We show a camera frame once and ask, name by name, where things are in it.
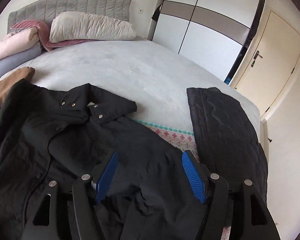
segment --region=door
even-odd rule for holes
[[[235,89],[263,115],[286,84],[299,55],[299,33],[271,11],[255,56]]]
[[[244,45],[259,0],[198,0],[180,54],[224,81]]]
[[[179,53],[197,0],[164,0],[152,41]]]

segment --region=sliding wardrobe door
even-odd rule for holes
[[[224,81],[249,34],[259,0],[198,0],[180,54]]]
[[[153,42],[179,53],[197,0],[164,0]]]

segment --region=metal bolt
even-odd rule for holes
[[[216,173],[211,173],[210,178],[211,178],[211,179],[219,179],[220,177],[219,177],[219,175],[216,174]]]
[[[246,180],[244,181],[244,183],[245,183],[247,186],[252,186],[252,181],[249,180],[249,179],[246,179]]]
[[[55,180],[49,182],[49,187],[54,187],[55,185],[57,185]]]
[[[90,179],[90,175],[89,174],[84,174],[84,175],[81,176],[81,179],[82,180],[88,180],[88,179]]]

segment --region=gray headboard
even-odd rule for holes
[[[65,11],[105,15],[128,22],[130,3],[131,0],[39,0],[9,14],[8,33],[22,20],[37,19],[51,26],[53,19]]]

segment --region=black coat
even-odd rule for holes
[[[106,239],[195,239],[205,207],[182,153],[124,116],[136,110],[135,102],[90,84],[63,92],[16,83],[0,111],[0,239],[20,239],[50,181],[70,190],[113,151],[119,166],[96,208]]]
[[[252,180],[266,203],[268,163],[240,102],[217,88],[188,88],[200,162],[228,182]]]

